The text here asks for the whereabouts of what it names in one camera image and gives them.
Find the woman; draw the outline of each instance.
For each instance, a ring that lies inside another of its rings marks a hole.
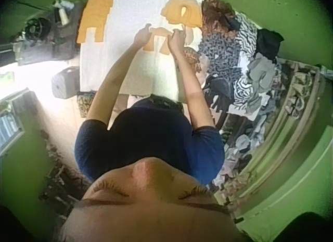
[[[94,183],[63,230],[69,241],[242,241],[225,208],[201,184],[224,161],[223,144],[201,87],[183,53],[185,33],[169,49],[182,74],[191,124],[161,97],[136,103],[107,126],[135,54],[147,44],[147,24],[113,65],[75,145],[80,170]]]

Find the white fabric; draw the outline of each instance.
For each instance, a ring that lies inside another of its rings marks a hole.
[[[152,27],[164,27],[172,31],[182,26],[168,24],[161,10],[168,0],[113,0],[113,8],[107,19],[104,42],[94,42],[94,28],[88,29],[86,43],[81,45],[81,91],[98,90],[108,70],[133,43],[137,31],[151,23]],[[199,28],[194,28],[195,50],[202,39]],[[176,75],[172,55],[159,53],[165,38],[155,38],[154,52],[140,50],[134,58],[121,94],[162,95],[172,100],[184,101],[181,80]]]

